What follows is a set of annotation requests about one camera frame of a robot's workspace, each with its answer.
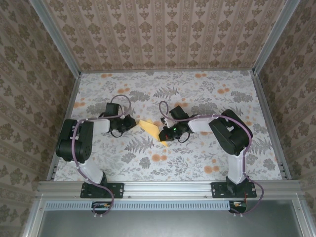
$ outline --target aluminum frame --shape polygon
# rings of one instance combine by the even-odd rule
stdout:
[[[256,73],[252,73],[251,78],[252,78],[252,81],[253,81],[257,96],[258,96],[258,101],[259,101],[262,114],[267,125],[267,130],[271,138],[271,144],[274,149],[276,158],[279,162],[281,162],[281,165],[283,166],[286,179],[291,179],[292,177],[290,174],[290,170],[288,168],[288,165],[287,165],[287,162],[286,162],[286,159],[281,147],[281,143],[277,135],[275,124],[273,123],[273,120],[272,120],[270,109],[269,109],[265,94],[263,92],[263,88],[259,80],[259,76]]]
[[[283,33],[284,28],[286,27],[288,21],[293,15],[297,5],[300,3],[300,0],[289,0],[286,1],[280,15],[278,16],[276,23],[274,24],[264,46],[262,47],[258,58],[253,65],[253,70],[256,74],[259,74],[263,68],[266,60],[271,54],[274,46],[276,45],[278,39]]]
[[[123,182],[125,201],[155,201],[167,200],[180,202],[183,200],[213,201],[213,200],[241,200],[242,198],[213,198],[211,194],[212,182],[218,181],[149,181]],[[259,180],[265,195],[263,200],[292,200],[296,216],[304,237],[315,237],[315,227],[309,217],[309,212],[303,200],[303,191],[298,180]],[[92,200],[80,198],[82,182],[40,182],[30,217],[27,221],[23,237],[37,237],[46,202],[54,200],[84,201]],[[261,190],[257,186],[257,198]],[[93,201],[109,201],[108,198],[96,198]]]
[[[77,93],[78,93],[78,90],[79,90],[80,82],[81,82],[81,78],[80,77],[77,80],[75,80],[73,91],[71,93],[71,96],[70,96],[70,99],[69,99],[69,103],[68,103],[68,107],[67,107],[67,110],[66,110],[66,113],[65,113],[64,121],[65,121],[65,119],[70,119],[70,117],[71,117],[71,113],[73,112],[75,100],[76,100]],[[56,155],[56,152],[54,152],[46,180],[53,180],[54,173],[56,172],[58,162],[59,162],[59,157]]]
[[[53,39],[55,45],[57,46],[59,52],[63,56],[65,62],[67,63],[70,71],[74,75],[75,79],[78,79],[80,76],[80,66],[73,57],[70,49],[67,47],[62,33],[58,30],[54,20],[49,14],[49,10],[46,8],[45,4],[41,0],[30,0],[33,8],[38,14],[39,18],[43,22],[45,28],[49,32],[49,35]]]
[[[174,68],[174,69],[129,69],[82,71],[82,74],[93,73],[157,73],[157,72],[212,72],[212,71],[250,71],[252,68]]]

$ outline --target floral tablecloth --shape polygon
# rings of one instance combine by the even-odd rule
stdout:
[[[72,113],[73,119],[97,117],[117,94],[132,101],[137,121],[151,119],[162,129],[158,104],[180,105],[192,114],[219,114],[232,109],[252,130],[246,172],[252,179],[281,179],[251,75],[248,71],[155,72],[83,74]],[[125,109],[123,97],[116,103]],[[191,134],[186,143],[164,147],[136,126],[120,138],[109,133],[93,137],[91,158],[110,181],[224,180],[226,154],[212,133]],[[60,159],[55,181],[83,180],[75,167]]]

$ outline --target metal bar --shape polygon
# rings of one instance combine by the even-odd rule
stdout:
[[[58,210],[93,210],[93,201],[47,201],[45,211]],[[203,200],[203,201],[116,201],[111,209],[112,211],[127,210],[230,210],[229,201]]]
[[[212,181],[190,182],[124,182],[124,196],[126,200],[240,200],[240,198],[212,198],[210,183]],[[265,200],[294,199],[302,196],[297,180],[260,180],[265,190]],[[40,182],[36,198],[45,200],[91,200],[81,199],[82,182]],[[257,198],[261,189],[257,187]],[[96,198],[95,201],[108,199]]]
[[[40,230],[40,224],[43,219],[45,200],[35,200],[26,224],[22,237],[37,237]]]
[[[315,237],[316,229],[306,201],[297,198],[294,199],[292,202],[303,236]]]
[[[276,130],[275,124],[273,123],[273,120],[272,120],[272,116],[271,116],[271,113],[269,110],[269,106],[268,106],[265,94],[263,92],[262,85],[261,85],[260,80],[259,80],[259,76],[258,76],[258,74],[252,74],[251,77],[252,77],[254,87],[256,89],[256,93],[258,96],[258,100],[260,103],[262,114],[263,114],[263,117],[264,117],[266,125],[267,125],[267,130],[268,130],[269,136],[271,138],[271,143],[272,143],[276,158],[282,162],[286,178],[291,179],[292,177],[290,174],[290,170],[287,166],[287,162],[286,162],[286,159],[285,159],[282,147],[281,147],[280,140],[279,140],[278,135],[277,135],[277,130]]]
[[[282,9],[275,25],[273,26],[270,35],[268,36],[262,50],[253,66],[254,72],[259,74],[263,68],[267,58],[271,54],[274,46],[276,45],[278,39],[280,38],[285,26],[290,20],[294,10],[296,9],[300,0],[289,0],[286,1],[284,8]]]
[[[156,72],[209,72],[209,71],[251,71],[252,68],[179,68],[179,69],[135,69],[135,70],[101,70],[101,71],[82,71],[82,74],[93,73],[156,73]]]
[[[79,78],[80,69],[77,65],[75,59],[73,58],[70,49],[65,44],[62,38],[62,34],[57,29],[53,19],[51,18],[49,11],[46,9],[44,1],[42,0],[30,0],[32,6],[34,7],[36,13],[43,22],[46,30],[53,39],[55,45],[57,46],[59,52],[63,56],[65,62],[67,63],[70,71],[73,73],[75,79]]]
[[[76,97],[77,97],[77,93],[78,93],[78,90],[79,90],[80,81],[81,81],[80,77],[77,80],[75,80],[73,91],[71,93],[71,96],[70,96],[70,99],[69,99],[69,103],[68,103],[68,107],[67,107],[67,110],[66,110],[66,113],[65,113],[64,121],[65,121],[65,119],[70,119],[70,117],[71,117],[71,114],[72,114],[73,109],[74,109],[74,104],[75,104],[75,100],[76,100]],[[52,180],[53,179],[53,174],[55,173],[55,169],[57,169],[58,162],[59,162],[59,157],[54,152],[46,180]]]

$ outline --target cable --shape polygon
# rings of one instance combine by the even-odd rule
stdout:
[[[106,191],[111,195],[111,204],[110,204],[110,207],[109,207],[109,209],[108,209],[105,213],[103,213],[104,215],[107,214],[107,213],[111,210],[111,208],[113,207],[113,204],[114,204],[114,195],[113,195],[113,193],[112,193],[107,187],[104,187],[104,186],[102,186],[102,185],[100,185],[100,184],[97,184],[97,183],[93,182],[91,179],[89,179],[89,178],[80,170],[79,162],[78,162],[78,160],[77,160],[77,158],[76,158],[76,153],[75,153],[75,140],[76,140],[77,130],[78,130],[80,124],[83,123],[83,122],[85,122],[85,121],[97,121],[97,120],[101,120],[101,119],[114,119],[114,118],[119,118],[119,117],[121,117],[121,116],[123,116],[123,115],[127,115],[128,112],[131,110],[132,105],[131,105],[130,99],[129,99],[126,95],[121,95],[121,94],[120,94],[120,95],[116,95],[116,96],[114,96],[114,97],[112,98],[111,102],[112,102],[115,98],[117,98],[117,97],[119,97],[119,96],[125,97],[125,98],[128,100],[128,102],[129,102],[128,109],[127,109],[124,113],[122,113],[122,114],[120,114],[120,115],[115,115],[115,116],[96,117],[96,118],[85,118],[85,119],[79,120],[79,121],[77,122],[77,124],[75,125],[75,127],[74,127],[74,134],[73,134],[73,138],[72,138],[72,142],[71,142],[71,152],[72,152],[73,159],[74,159],[74,162],[75,162],[75,164],[76,164],[76,167],[77,167],[77,170],[78,170],[79,174],[81,174],[81,175],[85,178],[85,180],[88,181],[89,183],[93,184],[94,186],[96,186],[96,187],[98,187],[98,188],[101,188],[101,189],[106,190]]]
[[[165,114],[163,113],[163,111],[161,109],[161,105],[162,104],[165,104],[166,107],[167,107],[167,112]],[[228,116],[224,116],[224,115],[216,115],[216,114],[213,114],[213,115],[198,115],[198,116],[195,116],[193,118],[186,118],[186,119],[174,119],[174,118],[168,117],[167,114],[169,112],[169,106],[168,106],[168,103],[166,101],[164,101],[164,100],[160,101],[160,103],[159,103],[159,111],[160,111],[160,113],[162,114],[162,116],[165,119],[168,119],[168,120],[171,120],[171,121],[175,121],[175,122],[183,122],[183,121],[190,121],[190,120],[194,120],[194,119],[205,119],[205,118],[223,118],[223,119],[227,119],[229,121],[232,121],[232,122],[236,123],[238,126],[240,126],[245,131],[245,133],[247,134],[247,136],[249,138],[249,144],[246,147],[246,149],[243,151],[243,154],[242,154],[242,173],[246,177],[246,179],[248,179],[250,182],[253,182],[254,184],[256,184],[257,186],[259,186],[261,188],[261,196],[259,197],[259,200],[256,203],[256,205],[252,209],[250,209],[249,211],[247,211],[247,212],[245,212],[243,214],[239,213],[237,210],[234,210],[232,208],[231,209],[234,212],[236,212],[237,214],[240,214],[240,215],[245,215],[245,214],[248,214],[248,213],[252,212],[259,205],[259,203],[261,202],[261,200],[263,198],[263,195],[264,195],[264,189],[259,183],[257,183],[255,181],[253,181],[252,179],[250,179],[249,176],[245,172],[245,170],[246,170],[246,159],[245,159],[246,158],[246,153],[249,150],[249,148],[251,146],[251,143],[252,143],[252,138],[251,138],[251,135],[250,135],[248,129],[244,125],[242,125],[240,122],[238,122],[237,120],[235,120],[235,119],[233,119],[231,117],[228,117]]]
[[[115,137],[115,138],[119,138],[119,137],[121,137],[121,136],[123,135],[123,133],[121,132],[121,133],[120,133],[120,136],[116,137],[116,136],[114,136],[114,134],[112,133],[112,131],[110,132],[110,134],[111,134],[113,137]]]
[[[180,142],[180,143],[185,143],[186,141],[188,141],[189,138],[190,138],[190,134],[188,133],[188,137],[187,137],[186,140],[184,140],[183,142],[180,142],[180,139],[178,138],[178,142]]]
[[[93,209],[92,209],[92,213],[94,214],[94,217],[97,216],[97,213],[95,212],[95,208],[96,208],[97,206],[104,206],[104,207],[105,207],[105,204],[104,204],[104,203],[97,203],[97,204],[94,204]]]
[[[121,106],[120,104],[119,104],[118,106],[120,107],[120,111],[121,111],[121,113],[123,114],[122,106]]]

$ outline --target robotic arm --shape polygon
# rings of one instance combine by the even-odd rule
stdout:
[[[119,114],[119,104],[107,103],[105,112],[99,117],[115,117]],[[56,145],[56,154],[61,157],[64,161],[70,162],[73,165],[72,154],[72,140],[74,136],[74,128],[78,121],[75,119],[66,119],[64,121],[61,133],[58,138]],[[127,132],[131,128],[136,126],[136,121],[130,116],[125,115],[120,118],[110,119],[95,119],[94,121],[85,121],[79,125],[77,134],[75,137],[75,156],[78,161],[78,168],[80,171],[90,179],[93,183],[99,184],[104,187],[111,188],[112,193],[116,196],[114,187],[123,187],[121,183],[108,183],[106,174],[96,165],[92,158],[90,158],[92,152],[92,141],[93,136],[98,133],[111,133],[112,136],[116,137],[112,131],[117,130],[121,137],[124,132]],[[81,192],[81,197],[88,196],[88,198],[104,198],[108,193],[98,187],[93,186],[87,180],[82,186],[82,190],[85,190],[86,194]],[[119,196],[122,196],[121,188],[118,189]]]
[[[213,132],[220,146],[230,155],[226,183],[217,185],[216,193],[220,193],[221,198],[223,195],[226,197],[244,196],[245,191],[248,192],[248,189],[254,188],[254,185],[244,175],[243,152],[249,144],[249,137],[238,124],[225,118],[197,117],[194,119],[197,115],[189,117],[180,106],[172,109],[170,114],[176,120],[192,119],[174,124],[173,121],[162,118],[161,121],[167,126],[164,126],[159,134],[161,141],[179,140],[183,133],[190,135],[194,132]],[[253,136],[251,130],[232,110],[225,110],[221,115],[239,122],[248,130],[251,137]]]

